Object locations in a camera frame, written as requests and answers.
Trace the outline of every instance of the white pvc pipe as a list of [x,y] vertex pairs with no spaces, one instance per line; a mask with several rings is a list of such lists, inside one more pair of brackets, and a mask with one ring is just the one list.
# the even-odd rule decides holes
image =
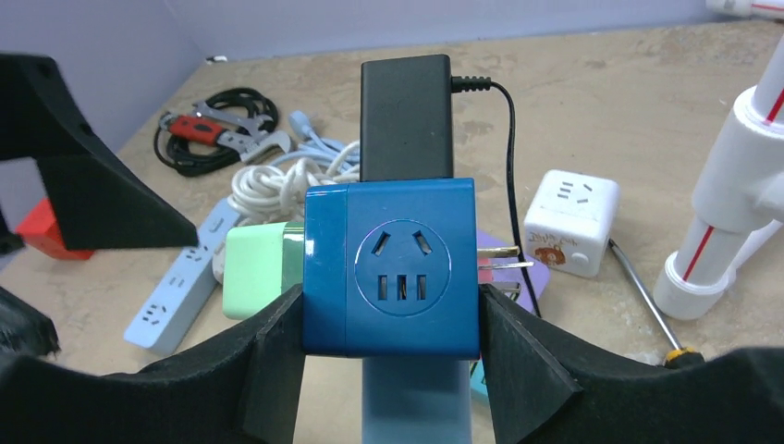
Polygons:
[[784,123],[784,43],[779,43],[752,96],[752,108],[768,125]]
[[713,285],[727,272],[746,238],[747,233],[711,227],[695,217],[675,258],[675,271],[684,282]]
[[707,313],[736,268],[780,227],[771,222],[784,221],[784,39],[759,84],[733,104],[692,206],[689,231],[653,291],[658,308],[682,320]]
[[705,0],[708,9],[735,17],[784,19],[784,0]]
[[738,255],[735,256],[735,259],[733,259],[732,263],[729,265],[730,285],[732,284],[732,282],[735,282],[735,277],[738,272],[738,269],[741,268],[743,264],[745,264],[746,261],[749,260],[750,257],[752,257],[755,253],[757,253],[757,250],[759,250],[760,247],[765,245],[765,242],[767,242],[771,237],[773,237],[773,235],[776,234],[776,232],[778,231],[779,228],[781,228],[782,225],[784,224],[778,222],[777,220],[774,220],[773,222],[767,224],[766,226],[756,231],[753,231],[752,234],[749,235],[749,239],[747,239],[746,242],[743,243],[741,250],[738,251]]

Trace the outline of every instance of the blue socket adapter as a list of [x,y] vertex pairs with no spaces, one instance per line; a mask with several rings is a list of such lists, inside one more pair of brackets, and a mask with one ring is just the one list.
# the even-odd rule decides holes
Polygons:
[[477,359],[476,261],[473,179],[311,188],[305,351]]

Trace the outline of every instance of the power socket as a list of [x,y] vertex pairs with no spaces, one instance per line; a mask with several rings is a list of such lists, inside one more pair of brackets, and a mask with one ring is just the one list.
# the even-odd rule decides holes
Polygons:
[[221,200],[199,227],[199,246],[182,249],[125,330],[125,341],[155,354],[172,354],[213,293],[214,250],[241,215]]
[[479,355],[473,179],[313,187],[305,208],[307,353]]
[[548,171],[523,221],[523,250],[556,270],[595,277],[619,199],[613,180]]

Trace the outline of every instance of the power plug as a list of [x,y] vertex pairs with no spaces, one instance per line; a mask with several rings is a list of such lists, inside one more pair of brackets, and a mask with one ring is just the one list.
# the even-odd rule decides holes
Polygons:
[[302,282],[301,222],[252,225],[226,236],[223,314],[247,319]]
[[473,179],[314,187],[305,208],[308,354],[479,356]]

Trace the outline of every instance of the black cable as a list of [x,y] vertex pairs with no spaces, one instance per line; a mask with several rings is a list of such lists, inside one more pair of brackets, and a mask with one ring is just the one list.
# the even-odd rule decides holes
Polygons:
[[[265,114],[271,120],[266,120],[259,130],[272,132],[277,128],[279,120],[277,106],[252,88],[234,88],[219,92],[204,102],[214,109],[245,108],[248,118]],[[159,127],[153,136],[155,155],[164,165],[187,178],[212,173],[239,162],[239,153],[231,148],[216,147],[215,151],[209,154],[192,153],[188,141],[177,136],[170,136],[162,150],[160,141],[162,132]],[[248,131],[244,128],[237,128],[236,132],[248,135]]]
[[[522,238],[520,235],[520,220],[517,214],[517,196],[515,195],[514,188],[514,144],[515,144],[515,128],[516,117],[514,100],[511,94],[500,83],[490,80],[487,77],[453,77],[452,78],[452,92],[461,93],[467,91],[488,91],[491,88],[499,90],[504,98],[507,99],[509,108],[509,136],[507,138],[507,201],[509,204],[509,222],[512,228],[512,239],[514,244],[518,247],[518,260],[526,262],[528,259],[522,252]],[[536,300],[536,293],[533,290],[533,283],[531,282],[531,275],[528,273],[528,268],[521,268],[522,280],[525,283],[525,289],[528,291],[528,297],[531,299],[531,307],[533,313],[542,317],[539,311],[539,302]]]

